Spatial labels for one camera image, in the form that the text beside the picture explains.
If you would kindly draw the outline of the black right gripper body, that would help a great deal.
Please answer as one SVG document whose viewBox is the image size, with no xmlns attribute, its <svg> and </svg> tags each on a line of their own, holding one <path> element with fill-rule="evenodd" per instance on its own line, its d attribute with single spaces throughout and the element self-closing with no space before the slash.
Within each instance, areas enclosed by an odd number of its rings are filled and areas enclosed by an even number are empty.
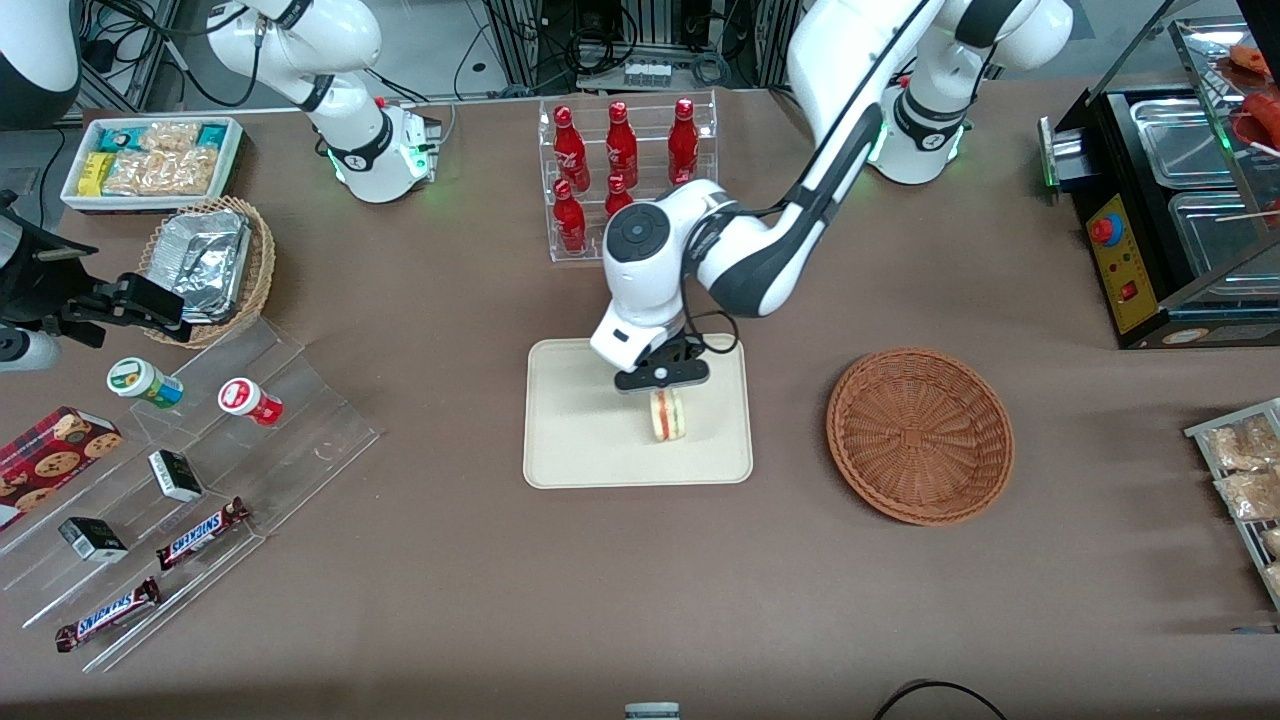
<svg viewBox="0 0 1280 720">
<path fill-rule="evenodd" d="M 1 269 L 1 324 L 100 348 L 102 323 L 124 325 L 127 318 L 101 291 L 108 283 L 81 261 L 42 263 L 13 258 Z"/>
</svg>

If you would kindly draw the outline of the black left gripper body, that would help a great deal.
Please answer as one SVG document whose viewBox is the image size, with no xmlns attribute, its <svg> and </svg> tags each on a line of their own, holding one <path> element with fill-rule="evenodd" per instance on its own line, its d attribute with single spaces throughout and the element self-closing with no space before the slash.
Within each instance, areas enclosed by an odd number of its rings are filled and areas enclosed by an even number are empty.
<svg viewBox="0 0 1280 720">
<path fill-rule="evenodd" d="M 640 369 L 648 373 L 708 373 L 709 366 L 701 359 L 705 351 L 707 343 L 699 334 L 676 334 L 650 351 L 640 361 Z"/>
</svg>

